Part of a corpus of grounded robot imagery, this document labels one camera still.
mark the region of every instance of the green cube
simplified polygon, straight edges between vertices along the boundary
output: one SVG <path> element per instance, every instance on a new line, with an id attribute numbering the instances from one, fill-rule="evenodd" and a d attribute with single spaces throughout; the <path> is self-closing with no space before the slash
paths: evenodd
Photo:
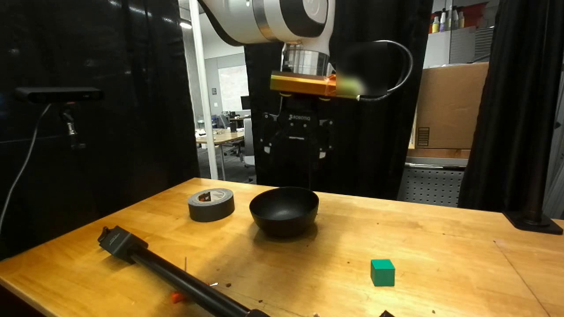
<path id="1" fill-rule="evenodd" d="M 395 268 L 390 259 L 370 261 L 370 279 L 375 287 L 395 286 Z"/>

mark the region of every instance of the cardboard box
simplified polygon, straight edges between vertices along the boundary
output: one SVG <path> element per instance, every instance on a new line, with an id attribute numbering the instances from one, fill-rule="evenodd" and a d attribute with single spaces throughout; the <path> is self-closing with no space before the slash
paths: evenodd
<path id="1" fill-rule="evenodd" d="M 416 148 L 472 148 L 488 64 L 423 69 Z"/>

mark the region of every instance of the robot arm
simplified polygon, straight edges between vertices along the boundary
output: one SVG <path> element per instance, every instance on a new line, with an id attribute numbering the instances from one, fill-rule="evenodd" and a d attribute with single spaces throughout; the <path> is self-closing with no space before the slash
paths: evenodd
<path id="1" fill-rule="evenodd" d="M 217 34 L 233 46 L 280 41 L 282 69 L 271 90 L 360 99 L 356 80 L 333 74 L 330 39 L 337 0 L 199 0 Z"/>
<path id="2" fill-rule="evenodd" d="M 199 4 L 229 44 L 280 41 L 330 55 L 335 0 L 199 0 Z"/>

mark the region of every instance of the black curtain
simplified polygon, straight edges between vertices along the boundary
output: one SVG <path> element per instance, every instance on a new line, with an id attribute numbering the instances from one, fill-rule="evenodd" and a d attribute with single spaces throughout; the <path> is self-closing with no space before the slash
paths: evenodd
<path id="1" fill-rule="evenodd" d="M 337 2 L 330 46 L 333 62 L 354 46 L 375 39 L 402 43 L 414 55 L 411 80 L 390 99 L 375 104 L 315 99 L 280 104 L 278 94 L 268 87 L 270 73 L 280 69 L 282 46 L 245 48 L 259 184 L 397 198 L 419 90 L 430 7 L 430 0 Z M 375 46 L 349 60 L 342 74 L 358 78 L 365 88 L 382 90 L 397 83 L 405 64 L 398 50 Z M 326 152 L 324 159 L 317 161 L 317 148 L 312 150 L 310 145 L 280 141 L 277 132 L 287 129 L 287 113 L 314 118 L 305 134 Z"/>
<path id="2" fill-rule="evenodd" d="M 502 0 L 460 201 L 541 217 L 564 44 L 562 0 Z"/>
<path id="3" fill-rule="evenodd" d="M 0 206 L 42 111 L 14 90 L 104 92 L 74 108 L 79 148 L 56 106 L 42 118 L 0 259 L 199 173 L 176 0 L 2 0 L 0 22 Z"/>

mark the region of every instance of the wooden table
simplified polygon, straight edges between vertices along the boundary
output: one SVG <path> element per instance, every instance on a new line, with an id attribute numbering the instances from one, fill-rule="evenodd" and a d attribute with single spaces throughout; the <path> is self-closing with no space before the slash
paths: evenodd
<path id="1" fill-rule="evenodd" d="M 213 145 L 222 147 L 222 145 L 231 145 L 245 140 L 245 131 L 227 131 L 227 129 L 219 129 L 213 131 Z M 196 136 L 196 143 L 206 145 L 206 136 Z"/>
<path id="2" fill-rule="evenodd" d="M 220 168 L 222 168 L 222 178 L 227 180 L 226 176 L 226 159 L 224 159 L 224 147 L 240 143 L 245 140 L 245 131 L 226 131 L 226 129 L 217 129 L 213 131 L 213 145 L 219 148 L 219 157 L 220 157 Z M 197 147 L 203 147 L 208 143 L 204 136 L 196 136 Z"/>
<path id="3" fill-rule="evenodd" d="M 231 189 L 231 217 L 197 224 L 187 199 Z M 564 316 L 564 238 L 523 233 L 499 213 L 319 192 L 317 231 L 264 238 L 249 203 L 266 187 L 190 180 L 0 263 L 5 289 L 49 316 L 204 316 L 173 289 L 99 249 L 122 226 L 150 250 L 270 316 Z M 374 287 L 391 259 L 395 287 Z"/>

